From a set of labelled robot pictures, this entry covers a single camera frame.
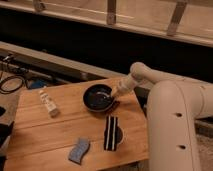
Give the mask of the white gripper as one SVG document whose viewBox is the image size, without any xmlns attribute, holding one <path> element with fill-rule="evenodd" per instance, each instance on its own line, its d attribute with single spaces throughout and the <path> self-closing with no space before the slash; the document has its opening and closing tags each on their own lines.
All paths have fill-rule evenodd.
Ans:
<svg viewBox="0 0 213 171">
<path fill-rule="evenodd" d="M 111 96 L 113 98 L 123 96 L 127 93 L 130 93 L 137 85 L 138 82 L 132 76 L 127 75 L 112 88 Z"/>
</svg>

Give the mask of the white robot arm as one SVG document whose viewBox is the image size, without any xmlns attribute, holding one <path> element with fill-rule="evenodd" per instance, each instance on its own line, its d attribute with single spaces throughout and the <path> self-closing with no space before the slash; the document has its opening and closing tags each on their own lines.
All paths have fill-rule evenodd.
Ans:
<svg viewBox="0 0 213 171">
<path fill-rule="evenodd" d="M 147 81 L 153 84 L 147 98 L 149 171 L 201 171 L 195 121 L 213 116 L 213 83 L 135 62 L 112 96 Z"/>
</svg>

